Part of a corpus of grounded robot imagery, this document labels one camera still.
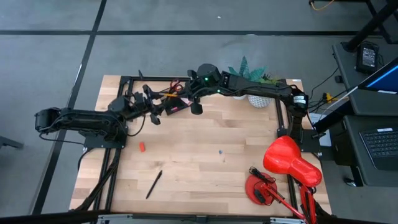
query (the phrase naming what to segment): red lamp base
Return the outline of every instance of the red lamp base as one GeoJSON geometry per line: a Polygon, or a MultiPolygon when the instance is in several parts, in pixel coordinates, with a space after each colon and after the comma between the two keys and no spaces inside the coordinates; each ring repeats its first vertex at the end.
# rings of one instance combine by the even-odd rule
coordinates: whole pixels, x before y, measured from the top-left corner
{"type": "MultiPolygon", "coordinates": [[[[272,178],[270,175],[266,174],[266,173],[261,173],[262,175],[264,175],[264,177],[266,178],[272,178]]],[[[265,184],[261,179],[258,179],[256,176],[254,175],[250,175],[248,177],[248,179],[246,180],[246,183],[244,185],[244,188],[246,190],[246,195],[250,198],[250,200],[258,205],[271,205],[271,203],[274,201],[273,196],[265,190],[262,190],[260,188],[260,186],[262,184],[265,184]],[[262,196],[265,198],[266,202],[265,203],[261,203],[256,195],[254,194],[255,190],[259,190],[262,194],[262,196]]],[[[276,187],[276,183],[271,183],[271,184],[267,184],[269,187],[272,187],[275,191],[277,191],[277,187],[276,187]]]]}

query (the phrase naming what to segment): desk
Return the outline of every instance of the desk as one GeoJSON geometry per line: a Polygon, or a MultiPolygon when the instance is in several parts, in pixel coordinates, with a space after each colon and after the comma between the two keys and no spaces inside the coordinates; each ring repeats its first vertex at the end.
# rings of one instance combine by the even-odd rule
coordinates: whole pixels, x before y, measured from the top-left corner
{"type": "MultiPolygon", "coordinates": [[[[368,77],[354,68],[356,52],[347,52],[343,49],[342,44],[333,45],[333,52],[346,89],[360,84],[368,77]]],[[[379,53],[384,57],[384,63],[387,64],[398,57],[398,45],[379,44],[379,53]]],[[[392,103],[398,101],[398,95],[355,90],[349,95],[349,100],[356,115],[398,116],[398,103],[392,103]]]]}
{"type": "Polygon", "coordinates": [[[344,126],[347,132],[341,130],[342,125],[337,125],[338,129],[335,131],[336,127],[330,129],[332,140],[334,135],[339,137],[346,133],[347,142],[351,142],[351,149],[345,147],[344,151],[353,152],[353,158],[347,158],[346,161],[352,161],[352,164],[345,164],[349,166],[358,166],[361,173],[363,182],[369,186],[381,186],[381,187],[398,187],[398,172],[396,171],[386,171],[376,169],[371,161],[371,158],[363,144],[359,132],[368,129],[377,129],[386,126],[398,126],[398,117],[369,117],[369,116],[345,116],[344,126]]]}
{"type": "MultiPolygon", "coordinates": [[[[120,78],[104,76],[95,110],[106,110],[115,99],[120,78]]],[[[134,82],[133,91],[142,91],[145,83],[155,91],[169,85],[168,82],[134,82]]],[[[159,126],[147,119],[141,133],[127,139],[121,153],[111,211],[291,216],[290,210],[282,204],[274,202],[267,207],[252,203],[244,191],[250,166],[267,172],[262,166],[262,158],[276,138],[279,127],[275,103],[256,109],[248,100],[221,95],[204,97],[201,103],[202,115],[191,114],[190,110],[171,116],[164,114],[159,126]],[[139,149],[141,141],[145,142],[145,152],[139,149]],[[145,200],[160,170],[163,175],[145,200]]],[[[135,133],[141,123],[142,118],[129,123],[129,132],[135,133]]],[[[103,156],[104,149],[94,149],[83,158],[70,208],[79,206],[96,185],[103,156]]],[[[303,157],[321,169],[313,155],[304,153],[303,157]]],[[[277,179],[278,191],[289,202],[287,176],[270,175],[277,179]]],[[[105,187],[100,208],[104,208],[106,193],[105,187]]],[[[324,210],[331,212],[324,181],[315,199],[324,210]]]]}

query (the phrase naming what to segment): wooden tabletop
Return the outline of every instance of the wooden tabletop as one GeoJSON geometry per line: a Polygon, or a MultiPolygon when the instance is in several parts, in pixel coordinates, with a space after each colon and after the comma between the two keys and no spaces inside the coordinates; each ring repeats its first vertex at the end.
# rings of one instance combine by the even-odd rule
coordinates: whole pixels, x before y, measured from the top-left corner
{"type": "MultiPolygon", "coordinates": [[[[97,111],[106,110],[115,99],[119,81],[120,76],[104,76],[97,111]]],[[[154,91],[169,86],[168,82],[134,82],[133,91],[142,91],[145,83],[154,91]]],[[[277,190],[290,201],[286,175],[271,174],[262,166],[267,147],[276,139],[275,103],[256,109],[247,99],[221,95],[204,97],[201,103],[202,115],[191,114],[189,109],[171,116],[164,113],[158,126],[147,118],[141,133],[127,139],[121,153],[111,211],[291,216],[290,210],[280,203],[274,202],[271,206],[252,203],[244,191],[248,170],[255,166],[275,177],[277,190]],[[139,149],[141,141],[145,143],[145,152],[139,149]],[[146,200],[160,170],[163,175],[146,200]]],[[[142,118],[128,123],[129,132],[135,133],[141,123],[142,118]]],[[[94,149],[83,158],[70,208],[79,206],[93,190],[103,156],[104,149],[94,149]]],[[[303,153],[303,157],[321,168],[313,155],[303,153]]],[[[100,208],[104,208],[107,189],[105,186],[100,208]]],[[[324,181],[315,198],[330,212],[324,181]]]]}

